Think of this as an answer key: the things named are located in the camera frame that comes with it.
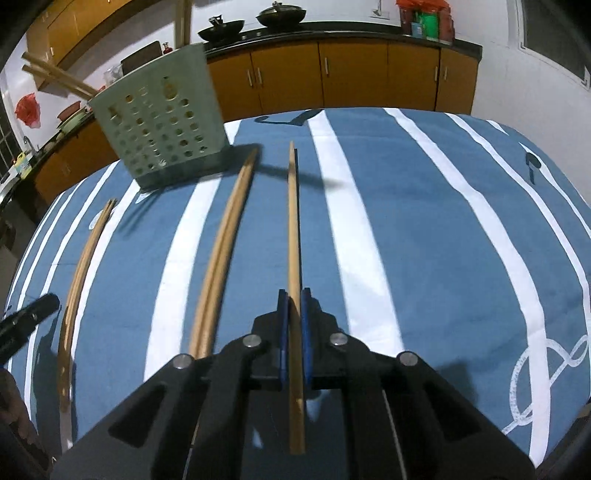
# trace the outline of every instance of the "table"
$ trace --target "table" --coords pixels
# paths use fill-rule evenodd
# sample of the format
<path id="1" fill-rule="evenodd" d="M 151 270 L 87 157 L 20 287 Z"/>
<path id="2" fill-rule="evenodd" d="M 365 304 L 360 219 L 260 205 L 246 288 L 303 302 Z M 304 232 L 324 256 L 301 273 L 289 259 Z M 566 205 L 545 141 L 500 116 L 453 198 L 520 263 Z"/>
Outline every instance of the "table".
<path id="1" fill-rule="evenodd" d="M 303 285 L 372 350 L 417 352 L 538 465 L 590 391 L 591 211 L 556 165 L 511 128 L 435 112 L 315 110 L 231 122 L 226 130 L 234 144 L 260 143 L 262 160 L 215 350 L 273 311 L 287 285 L 294 140 Z M 526 161 L 527 151 L 541 168 Z M 11 361 L 52 454 L 187 349 L 234 181 L 228 174 L 140 193 L 116 162 L 51 205 L 12 285 L 13 309 L 42 291 L 65 301 L 89 227 L 108 198 L 119 199 L 80 303 L 71 417 L 60 419 L 56 393 L 63 312 Z M 344 478 L 338 395 L 320 392 L 307 408 L 308 466 L 281 453 L 276 419 L 254 408 L 244 478 L 278 471 L 325 478 L 329 470 Z M 278 452 L 273 465 L 265 463 L 269 452 Z"/>

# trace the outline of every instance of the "person's hand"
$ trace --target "person's hand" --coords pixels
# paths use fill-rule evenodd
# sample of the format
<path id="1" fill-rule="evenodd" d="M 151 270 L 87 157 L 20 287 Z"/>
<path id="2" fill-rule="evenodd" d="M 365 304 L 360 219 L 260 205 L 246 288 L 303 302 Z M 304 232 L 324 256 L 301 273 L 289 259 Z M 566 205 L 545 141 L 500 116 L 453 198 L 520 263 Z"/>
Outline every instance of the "person's hand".
<path id="1" fill-rule="evenodd" d="M 18 434 L 27 443 L 40 446 L 35 426 L 29 419 L 27 406 L 21 399 L 17 383 L 8 370 L 0 368 L 0 421 L 17 424 Z"/>

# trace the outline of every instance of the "window frame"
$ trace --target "window frame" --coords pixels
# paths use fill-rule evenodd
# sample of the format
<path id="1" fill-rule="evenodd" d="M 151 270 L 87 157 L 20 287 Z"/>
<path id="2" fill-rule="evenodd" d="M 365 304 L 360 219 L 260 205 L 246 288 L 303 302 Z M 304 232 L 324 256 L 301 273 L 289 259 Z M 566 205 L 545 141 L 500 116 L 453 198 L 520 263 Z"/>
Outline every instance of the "window frame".
<path id="1" fill-rule="evenodd" d="M 587 69 L 587 66 L 585 66 L 585 78 L 581 79 L 581 77 L 571 72 L 569 69 L 563 67 L 560 63 L 556 63 L 551 58 L 548 58 L 542 55 L 541 53 L 538 53 L 535 50 L 532 50 L 531 48 L 525 46 L 525 16 L 523 12 L 523 0 L 515 0 L 515 7 L 517 12 L 517 40 L 519 50 L 528 55 L 531 55 L 533 58 L 537 60 L 541 60 L 544 63 L 550 65 L 551 67 L 560 71 L 563 75 L 567 76 L 572 81 L 585 87 L 587 90 L 591 89 L 591 76 L 589 70 Z"/>

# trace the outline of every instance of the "metal bolt head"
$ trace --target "metal bolt head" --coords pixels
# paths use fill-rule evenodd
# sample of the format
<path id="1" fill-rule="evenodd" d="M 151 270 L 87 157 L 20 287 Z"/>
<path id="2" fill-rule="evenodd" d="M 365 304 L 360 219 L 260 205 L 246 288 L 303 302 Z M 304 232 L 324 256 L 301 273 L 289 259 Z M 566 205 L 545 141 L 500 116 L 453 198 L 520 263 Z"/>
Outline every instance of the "metal bolt head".
<path id="1" fill-rule="evenodd" d="M 400 363 L 405 367 L 414 367 L 418 363 L 418 357 L 412 352 L 403 352 L 400 354 Z"/>
<path id="2" fill-rule="evenodd" d="M 254 348 L 256 346 L 259 346 L 261 344 L 262 340 L 261 337 L 259 337 L 258 335 L 246 335 L 243 339 L 242 339 L 242 343 L 244 343 L 245 347 L 248 348 Z"/>
<path id="3" fill-rule="evenodd" d="M 183 368 L 187 368 L 189 365 L 191 365 L 192 361 L 193 357 L 191 355 L 181 353 L 173 358 L 173 367 L 182 370 Z"/>
<path id="4" fill-rule="evenodd" d="M 343 346 L 343 345 L 347 345 L 347 342 L 349 341 L 349 339 L 347 338 L 347 336 L 342 333 L 342 332 L 337 332 L 337 333 L 333 333 L 332 335 L 330 335 L 330 344 L 333 346 Z"/>

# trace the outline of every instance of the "pair of chopsticks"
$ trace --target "pair of chopsticks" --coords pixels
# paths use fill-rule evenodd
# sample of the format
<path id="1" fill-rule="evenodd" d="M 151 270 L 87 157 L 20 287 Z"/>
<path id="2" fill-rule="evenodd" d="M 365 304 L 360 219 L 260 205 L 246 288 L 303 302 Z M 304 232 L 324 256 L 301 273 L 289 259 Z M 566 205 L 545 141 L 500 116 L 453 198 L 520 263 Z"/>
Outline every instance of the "pair of chopsticks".
<path id="1" fill-rule="evenodd" d="M 191 0 L 177 0 L 176 16 L 174 18 L 174 48 L 181 48 L 191 43 Z"/>
<path id="2" fill-rule="evenodd" d="M 90 100 L 99 93 L 97 89 L 91 87 L 87 83 L 78 80 L 61 68 L 53 66 L 42 59 L 38 59 L 27 51 L 22 54 L 22 58 L 33 65 L 23 65 L 22 69 L 24 72 L 48 80 L 49 82 L 56 82 L 69 92 L 84 100 Z"/>

